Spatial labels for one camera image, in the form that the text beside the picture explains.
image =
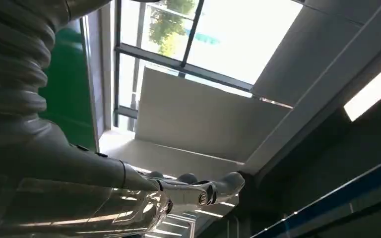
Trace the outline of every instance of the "tree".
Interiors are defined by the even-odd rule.
[[[194,7],[193,0],[162,0],[160,3],[182,14],[189,14]],[[151,18],[155,21],[150,25],[150,40],[160,46],[160,54],[171,56],[175,51],[175,36],[186,34],[182,26],[183,18],[160,10],[154,10]]]

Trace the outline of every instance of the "green wall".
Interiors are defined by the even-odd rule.
[[[41,117],[58,124],[69,142],[96,149],[87,62],[79,20],[60,30],[52,50],[49,80],[39,93],[47,100]]]

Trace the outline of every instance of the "robotic hand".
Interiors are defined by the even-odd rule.
[[[55,32],[109,1],[0,0],[0,236],[145,233],[168,213],[225,201],[245,184],[238,173],[192,184],[139,174],[70,145],[39,118]]]

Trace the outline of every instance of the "ceiling light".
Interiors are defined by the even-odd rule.
[[[157,236],[153,236],[153,235],[148,235],[148,234],[145,234],[145,237],[150,237],[150,238],[161,238],[161,237],[157,237]]]
[[[170,222],[162,222],[162,223],[163,223],[163,224],[166,224],[166,225],[174,226],[174,227],[181,227],[181,228],[185,228],[185,229],[188,228],[188,227],[181,226],[181,225],[174,224],[174,223],[170,223]]]
[[[381,99],[381,72],[360,92],[358,92],[347,104],[344,109],[351,121],[354,121],[376,102]]]
[[[163,231],[163,230],[159,230],[159,229],[155,229],[155,230],[153,230],[151,232],[158,233],[158,234],[164,234],[164,235],[177,236],[177,237],[181,237],[182,236],[182,234],[168,232],[168,231]]]
[[[236,205],[228,203],[228,202],[220,202],[220,204],[223,204],[223,205],[226,205],[226,206],[229,206],[229,207],[235,207],[236,206]]]
[[[223,217],[222,215],[219,215],[219,214],[215,214],[215,213],[212,213],[212,212],[207,212],[207,211],[203,211],[203,210],[195,210],[196,212],[199,212],[199,213],[203,213],[203,214],[207,214],[207,215],[210,215],[210,216],[214,216],[214,217]]]

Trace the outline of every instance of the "window frame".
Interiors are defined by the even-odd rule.
[[[135,64],[134,64],[134,73],[133,73],[133,81],[132,81],[132,91],[136,92],[137,85],[138,85],[138,71],[139,71],[139,64],[140,60],[145,60],[151,63],[159,64],[161,66],[165,66],[174,70],[177,70],[179,72],[179,77],[185,78],[186,74],[190,74],[196,77],[200,77],[202,79],[206,79],[215,83],[219,83],[228,87],[236,88],[245,92],[250,92],[252,88],[252,84],[237,80],[235,78],[207,70],[205,68],[201,68],[192,64],[189,64],[188,57],[189,53],[191,51],[192,42],[195,37],[196,28],[199,23],[199,18],[202,13],[204,0],[199,0],[198,5],[196,7],[195,11],[195,17],[192,19],[186,15],[174,12],[172,10],[166,10],[162,9],[161,7],[158,7],[154,4],[150,3],[144,3],[141,2],[139,6],[139,16],[138,16],[138,33],[137,33],[137,40],[136,40],[136,47],[128,45],[126,43],[121,42],[121,20],[122,20],[122,0],[116,1],[116,16],[115,16],[115,83],[114,83],[114,111],[113,111],[113,124],[114,126],[119,126],[119,119],[118,115],[126,116],[131,119],[137,119],[138,114],[138,108],[136,108],[136,105],[132,105],[130,108],[121,106],[119,104],[119,84],[120,84],[120,55],[125,54],[132,57],[135,57]],[[167,11],[170,14],[174,14],[177,16],[180,16],[184,19],[192,20],[192,28],[189,33],[188,43],[185,48],[185,53],[182,60],[173,59],[170,57],[166,57],[157,53],[153,53],[147,50],[144,50],[141,48],[142,46],[142,34],[143,34],[143,26],[144,26],[144,18],[145,18],[145,11],[147,7],[153,7],[158,10]]]

